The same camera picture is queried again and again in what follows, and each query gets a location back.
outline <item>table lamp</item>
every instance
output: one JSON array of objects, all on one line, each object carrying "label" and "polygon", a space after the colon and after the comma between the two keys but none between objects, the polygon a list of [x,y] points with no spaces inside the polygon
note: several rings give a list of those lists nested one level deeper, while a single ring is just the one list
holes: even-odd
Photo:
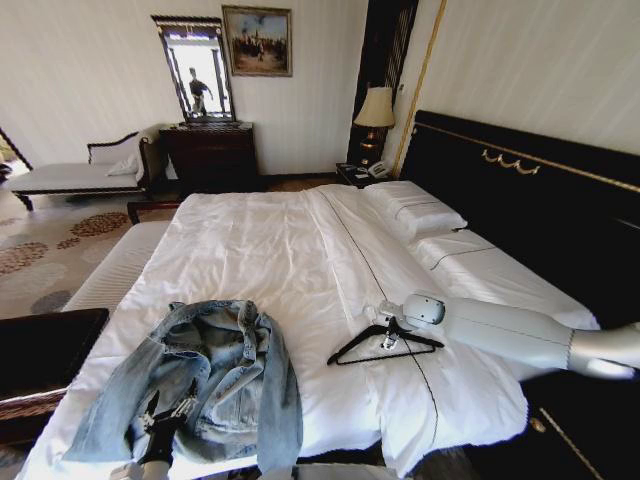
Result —
[{"label": "table lamp", "polygon": [[356,125],[369,127],[369,134],[360,142],[364,158],[360,161],[363,166],[369,162],[375,163],[380,156],[382,146],[376,137],[376,128],[393,127],[395,119],[391,108],[391,87],[371,87],[367,90],[360,113],[353,121]]}]

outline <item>black clothes hanger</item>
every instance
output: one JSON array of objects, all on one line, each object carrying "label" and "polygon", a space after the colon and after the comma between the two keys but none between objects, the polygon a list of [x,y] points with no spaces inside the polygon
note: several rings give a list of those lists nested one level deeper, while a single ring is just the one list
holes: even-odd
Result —
[{"label": "black clothes hanger", "polygon": [[[344,347],[342,347],[336,353],[331,355],[329,357],[329,360],[327,360],[327,365],[331,365],[332,363],[335,363],[336,365],[350,365],[352,363],[371,362],[373,360],[384,360],[385,358],[398,358],[398,357],[406,357],[409,355],[411,356],[419,355],[421,353],[433,353],[436,351],[436,348],[444,347],[444,344],[438,342],[437,340],[431,340],[430,338],[411,335],[410,333],[407,332],[407,330],[401,328],[400,325],[398,325],[398,322],[396,321],[396,317],[387,318],[387,320],[389,321],[389,326],[387,327],[382,325],[371,325],[365,328],[362,332],[356,335],[356,337],[353,340],[347,343]],[[382,355],[379,357],[362,358],[359,360],[351,360],[348,362],[340,362],[340,357],[342,357],[342,355],[347,353],[356,345],[362,343],[367,338],[373,337],[375,335],[385,335],[384,341],[380,345],[385,350],[391,350],[395,346],[395,343],[397,342],[398,337],[400,337],[405,340],[405,344],[407,345],[409,352],[397,353],[392,355]],[[409,344],[406,342],[407,340],[410,340],[415,343],[420,343],[422,345],[427,345],[430,348],[428,350],[412,352],[411,348],[409,347]]]}]

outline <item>telephone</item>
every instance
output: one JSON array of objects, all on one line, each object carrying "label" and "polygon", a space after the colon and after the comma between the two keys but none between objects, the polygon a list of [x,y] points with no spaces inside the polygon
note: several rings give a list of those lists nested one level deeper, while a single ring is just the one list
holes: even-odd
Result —
[{"label": "telephone", "polygon": [[389,168],[384,162],[376,162],[369,167],[369,175],[375,178],[383,178],[389,173]]}]

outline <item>lampshade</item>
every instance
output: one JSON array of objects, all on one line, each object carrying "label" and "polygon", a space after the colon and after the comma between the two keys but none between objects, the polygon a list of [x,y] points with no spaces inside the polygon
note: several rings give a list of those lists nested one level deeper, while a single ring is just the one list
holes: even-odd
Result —
[{"label": "lampshade", "polygon": [[393,127],[395,119],[391,109],[391,87],[369,88],[353,123],[363,127]]}]

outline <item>wooden dresser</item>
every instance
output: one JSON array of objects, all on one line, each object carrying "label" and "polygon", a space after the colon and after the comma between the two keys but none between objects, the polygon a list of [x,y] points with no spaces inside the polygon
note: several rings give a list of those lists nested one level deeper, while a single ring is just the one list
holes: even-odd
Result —
[{"label": "wooden dresser", "polygon": [[258,189],[250,123],[183,124],[160,135],[183,195]]}]

